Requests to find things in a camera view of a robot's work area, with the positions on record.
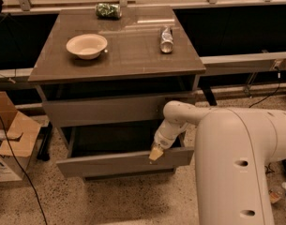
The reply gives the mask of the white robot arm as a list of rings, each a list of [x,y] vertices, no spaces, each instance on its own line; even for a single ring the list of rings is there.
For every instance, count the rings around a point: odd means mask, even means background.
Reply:
[[[195,134],[200,225],[275,225],[265,166],[286,159],[286,112],[196,107],[170,101],[149,158],[163,156],[188,125]]]

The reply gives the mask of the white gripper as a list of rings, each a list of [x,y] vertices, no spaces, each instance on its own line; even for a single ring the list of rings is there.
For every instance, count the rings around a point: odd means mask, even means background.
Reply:
[[[163,150],[171,148],[176,138],[186,131],[187,126],[187,123],[172,123],[164,119],[155,133],[149,158],[153,161],[159,159],[163,155]]]

